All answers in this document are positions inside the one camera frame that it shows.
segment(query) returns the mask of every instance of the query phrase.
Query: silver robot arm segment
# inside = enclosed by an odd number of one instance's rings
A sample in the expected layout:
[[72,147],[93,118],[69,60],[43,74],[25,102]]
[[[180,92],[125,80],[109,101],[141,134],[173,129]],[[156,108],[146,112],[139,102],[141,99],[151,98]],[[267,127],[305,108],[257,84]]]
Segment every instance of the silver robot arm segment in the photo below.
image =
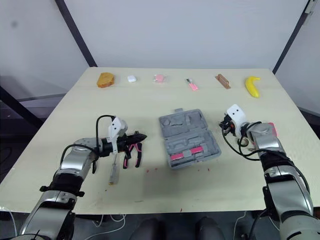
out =
[[[74,144],[95,148],[96,139],[82,138]],[[55,172],[50,186],[41,187],[43,194],[24,222],[20,230],[21,235],[38,234],[39,238],[45,236],[55,240],[62,239],[64,235],[73,234],[73,229],[68,229],[72,227],[70,223],[73,223],[75,218],[75,214],[71,211],[77,202],[77,196],[84,195],[80,191],[81,185],[97,157],[99,156],[89,149],[80,146],[72,147],[71,152]]]
[[[110,153],[125,152],[129,159],[128,146],[143,141],[147,136],[139,133],[126,135],[128,126],[125,121],[111,115],[112,123],[109,127],[108,137],[82,138],[69,145],[62,154],[58,170],[55,172],[49,186],[42,186],[43,192],[28,218],[25,220],[20,235],[15,240],[70,240],[74,232],[74,220],[76,215],[72,212],[77,202],[77,197],[83,197],[80,191],[82,183],[86,179],[91,164],[99,157],[107,157]],[[71,147],[70,153],[65,156],[66,150]]]
[[287,157],[274,125],[247,122],[244,112],[234,104],[220,126],[227,128],[226,134],[231,132],[239,139],[247,137],[259,151],[266,181],[262,189],[264,201],[271,218],[280,222],[281,239],[320,239],[320,221],[313,216],[308,183]]

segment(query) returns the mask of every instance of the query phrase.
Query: pink marker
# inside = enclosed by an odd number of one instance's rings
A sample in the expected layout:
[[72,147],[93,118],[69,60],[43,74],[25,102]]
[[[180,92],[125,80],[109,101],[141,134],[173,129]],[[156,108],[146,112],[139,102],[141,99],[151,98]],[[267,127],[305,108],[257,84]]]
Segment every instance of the pink marker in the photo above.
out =
[[189,83],[189,86],[192,89],[192,91],[198,90],[197,85],[195,85],[190,78],[187,78],[186,81]]

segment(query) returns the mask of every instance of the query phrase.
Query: beige table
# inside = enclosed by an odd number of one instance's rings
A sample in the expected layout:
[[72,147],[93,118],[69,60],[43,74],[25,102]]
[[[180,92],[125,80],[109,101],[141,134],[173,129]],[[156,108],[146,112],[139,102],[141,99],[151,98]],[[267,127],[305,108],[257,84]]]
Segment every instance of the beige table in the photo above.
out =
[[[115,75],[113,86],[97,88],[102,72]],[[219,73],[230,81],[231,89],[224,89],[215,79]],[[154,74],[164,74],[167,82],[154,83]],[[137,82],[128,83],[128,75],[135,75]],[[244,80],[251,75],[261,77],[256,82],[260,98],[251,97],[245,88]],[[185,78],[194,79],[198,91],[193,92]],[[40,186],[51,182],[65,146],[94,137],[97,117],[113,114],[127,122],[128,134],[139,130],[148,136],[143,142],[141,167],[134,167],[133,154],[129,168],[121,167],[119,183],[109,186],[113,157],[100,158],[97,173],[89,173],[82,185],[85,195],[78,198],[77,214],[263,209],[265,180],[260,162],[235,154],[218,125],[235,103],[249,121],[275,123],[284,149],[309,182],[314,206],[320,206],[320,141],[270,70],[106,67],[88,68],[55,108],[1,183],[0,205],[30,212],[42,194]],[[169,169],[158,117],[177,108],[201,109],[222,151],[220,157]],[[107,120],[102,121],[101,137],[108,125]],[[236,143],[234,137],[228,139]],[[120,154],[120,165],[123,156]]]

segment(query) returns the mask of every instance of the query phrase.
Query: pliers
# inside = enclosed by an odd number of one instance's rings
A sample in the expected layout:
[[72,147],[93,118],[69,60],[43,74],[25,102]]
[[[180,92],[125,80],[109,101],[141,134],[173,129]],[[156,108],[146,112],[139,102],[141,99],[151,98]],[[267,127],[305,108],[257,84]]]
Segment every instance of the pliers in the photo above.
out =
[[[129,151],[130,153],[132,152],[132,150],[134,149],[134,147],[136,148],[136,151],[138,153],[138,156],[136,158],[136,163],[135,163],[135,167],[138,168],[140,166],[141,163],[141,157],[142,157],[142,143],[138,142],[136,144],[131,144],[129,146]],[[123,169],[127,169],[128,168],[128,159],[127,156],[124,156],[123,159]]]

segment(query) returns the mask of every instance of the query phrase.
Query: gray floor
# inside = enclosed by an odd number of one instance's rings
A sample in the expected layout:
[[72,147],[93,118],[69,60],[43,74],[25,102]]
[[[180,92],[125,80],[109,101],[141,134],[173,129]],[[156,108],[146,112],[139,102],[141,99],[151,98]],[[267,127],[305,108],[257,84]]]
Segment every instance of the gray floor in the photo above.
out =
[[[195,223],[202,217],[210,217],[220,225],[226,240],[232,240],[235,221],[244,212],[195,212],[195,213],[166,213],[166,214],[129,214],[125,218],[125,226],[116,232],[94,237],[94,240],[128,240],[132,232],[139,224],[147,219],[156,218],[165,224],[167,240],[194,240]],[[14,229],[8,213],[2,213],[0,221],[0,239],[11,238],[14,236]],[[14,213],[17,228],[22,226],[23,221],[28,215],[25,213]],[[115,219],[121,218],[119,215],[113,216]],[[236,240],[241,239],[241,233],[250,230],[253,218],[250,212],[244,219],[237,224]],[[84,240],[85,238],[102,232],[117,229],[122,226],[122,222],[113,222],[108,215],[104,217],[104,222],[100,227],[95,227],[91,220],[76,218],[74,222],[74,240]],[[279,232],[271,224],[269,218],[261,218],[255,229],[257,240],[278,240]]]

